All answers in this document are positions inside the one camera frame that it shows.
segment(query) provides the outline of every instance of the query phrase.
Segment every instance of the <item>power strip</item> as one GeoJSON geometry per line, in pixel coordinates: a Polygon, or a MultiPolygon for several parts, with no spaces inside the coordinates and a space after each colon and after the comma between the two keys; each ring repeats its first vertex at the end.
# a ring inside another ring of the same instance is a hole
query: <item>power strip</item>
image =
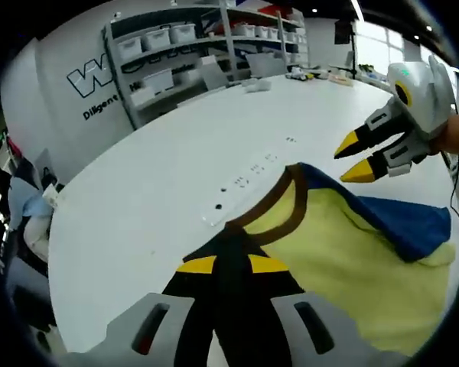
{"type": "Polygon", "coordinates": [[[281,171],[287,161],[283,159],[287,150],[297,143],[295,138],[287,137],[285,146],[278,153],[267,151],[242,170],[241,174],[227,181],[218,194],[203,210],[202,219],[211,226],[217,226],[234,211],[260,183],[272,173],[281,171]]]}

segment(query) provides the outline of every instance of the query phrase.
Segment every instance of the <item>cable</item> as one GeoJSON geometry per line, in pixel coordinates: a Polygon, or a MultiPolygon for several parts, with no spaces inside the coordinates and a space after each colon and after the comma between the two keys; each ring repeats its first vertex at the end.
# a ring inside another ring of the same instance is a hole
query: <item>cable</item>
{"type": "Polygon", "coordinates": [[[454,213],[456,213],[457,217],[459,218],[459,212],[452,206],[452,200],[454,199],[454,193],[456,192],[458,181],[459,181],[459,155],[457,156],[457,172],[456,172],[456,179],[454,181],[454,189],[452,189],[452,194],[451,194],[451,209],[454,213]]]}

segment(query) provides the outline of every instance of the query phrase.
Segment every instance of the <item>round table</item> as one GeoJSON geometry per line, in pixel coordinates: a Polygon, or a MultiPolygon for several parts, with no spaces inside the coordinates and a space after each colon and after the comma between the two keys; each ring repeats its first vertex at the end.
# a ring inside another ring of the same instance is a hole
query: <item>round table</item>
{"type": "MultiPolygon", "coordinates": [[[[111,320],[147,293],[162,292],[182,258],[223,228],[224,221],[203,221],[204,205],[250,157],[282,151],[279,142],[291,136],[298,149],[286,164],[312,164],[338,180],[369,154],[334,160],[345,135],[390,94],[361,82],[270,79],[268,92],[236,86],[175,109],[110,148],[64,188],[51,228],[49,275],[68,351],[101,342],[111,320]]],[[[254,206],[283,170],[284,164],[226,219],[254,206]]],[[[356,195],[439,207],[450,206],[453,188],[440,155],[410,174],[344,186],[356,195]]],[[[459,282],[459,219],[452,211],[451,217],[456,259],[446,310],[459,282]]]]}

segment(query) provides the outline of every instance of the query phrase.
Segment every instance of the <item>ceiling light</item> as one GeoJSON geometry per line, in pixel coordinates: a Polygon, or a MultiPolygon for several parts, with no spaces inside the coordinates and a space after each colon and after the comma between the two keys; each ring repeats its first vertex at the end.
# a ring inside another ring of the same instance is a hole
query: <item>ceiling light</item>
{"type": "Polygon", "coordinates": [[[360,10],[359,2],[357,0],[351,0],[353,9],[357,13],[359,21],[364,21],[364,16],[362,15],[362,10],[360,10]]]}

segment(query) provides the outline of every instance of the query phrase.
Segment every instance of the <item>white storage box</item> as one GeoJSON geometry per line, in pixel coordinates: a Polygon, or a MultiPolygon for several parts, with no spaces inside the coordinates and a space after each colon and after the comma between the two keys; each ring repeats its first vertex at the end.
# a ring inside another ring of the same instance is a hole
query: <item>white storage box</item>
{"type": "Polygon", "coordinates": [[[286,41],[296,44],[298,42],[298,35],[294,32],[286,32],[286,41]]]}
{"type": "Polygon", "coordinates": [[[196,39],[196,25],[182,24],[170,28],[170,41],[172,44],[185,44],[196,39]]]}
{"type": "Polygon", "coordinates": [[[139,107],[140,105],[149,101],[150,99],[153,99],[154,97],[155,92],[153,92],[153,89],[149,86],[138,89],[131,94],[132,104],[135,105],[135,107],[139,107]]]}
{"type": "Polygon", "coordinates": [[[289,14],[288,15],[288,20],[293,21],[294,23],[297,23],[299,25],[304,25],[304,16],[302,13],[300,14],[289,14]]]}
{"type": "Polygon", "coordinates": [[[120,42],[118,44],[119,53],[123,60],[127,60],[131,57],[139,55],[142,52],[141,49],[141,38],[135,37],[131,40],[120,42]]]}
{"type": "Polygon", "coordinates": [[[306,29],[305,28],[295,28],[294,32],[297,34],[306,34],[306,29]]]}
{"type": "Polygon", "coordinates": [[[184,71],[183,73],[179,73],[178,76],[181,84],[192,84],[202,80],[200,71],[197,69],[184,71]]]}
{"type": "Polygon", "coordinates": [[[155,94],[172,88],[174,86],[174,77],[171,74],[171,69],[162,70],[144,77],[143,85],[152,88],[155,94]]]}
{"type": "Polygon", "coordinates": [[[255,37],[255,25],[251,24],[238,24],[233,29],[235,36],[255,37]]]}
{"type": "Polygon", "coordinates": [[[303,34],[298,34],[298,43],[299,44],[305,44],[306,43],[306,36],[304,36],[303,34]]]}
{"type": "Polygon", "coordinates": [[[285,53],[285,61],[287,64],[290,64],[292,62],[292,54],[290,52],[285,53]]]}
{"type": "Polygon", "coordinates": [[[258,25],[255,27],[255,36],[261,38],[269,38],[269,28],[258,25]]]}
{"type": "Polygon", "coordinates": [[[291,63],[303,63],[304,58],[301,54],[291,54],[291,63]]]}
{"type": "Polygon", "coordinates": [[[168,28],[158,29],[145,34],[143,36],[143,46],[148,51],[170,46],[168,28]]]}
{"type": "Polygon", "coordinates": [[[278,40],[277,28],[269,28],[269,40],[278,40]]]}
{"type": "Polygon", "coordinates": [[[217,63],[216,55],[209,55],[209,56],[201,57],[201,58],[197,61],[197,66],[201,66],[201,65],[211,65],[212,63],[217,63]]]}

